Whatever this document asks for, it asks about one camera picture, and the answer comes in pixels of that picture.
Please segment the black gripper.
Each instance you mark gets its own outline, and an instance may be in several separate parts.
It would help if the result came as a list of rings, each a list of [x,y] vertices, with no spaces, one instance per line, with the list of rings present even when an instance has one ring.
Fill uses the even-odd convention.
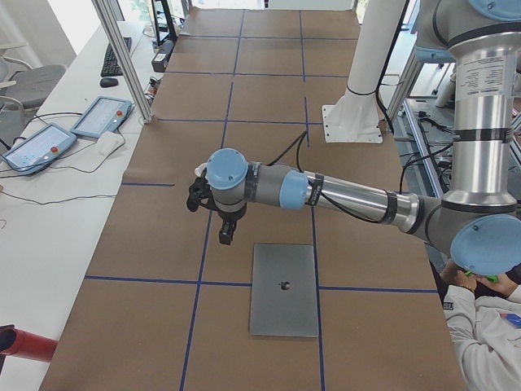
[[[237,221],[245,215],[246,211],[246,205],[234,212],[226,212],[220,209],[217,211],[219,217],[223,220],[221,224],[221,229],[219,230],[219,242],[221,244],[232,244],[234,232],[237,226]]]

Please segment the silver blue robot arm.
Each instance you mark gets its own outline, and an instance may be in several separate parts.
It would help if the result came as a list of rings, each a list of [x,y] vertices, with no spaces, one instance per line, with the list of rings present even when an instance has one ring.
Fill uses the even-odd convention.
[[[195,171],[201,204],[223,221],[221,243],[232,242],[250,202],[309,205],[396,226],[477,275],[499,275],[520,263],[517,201],[507,186],[520,4],[423,1],[418,17],[420,60],[456,64],[450,190],[440,198],[386,191],[278,162],[249,162],[223,148]]]

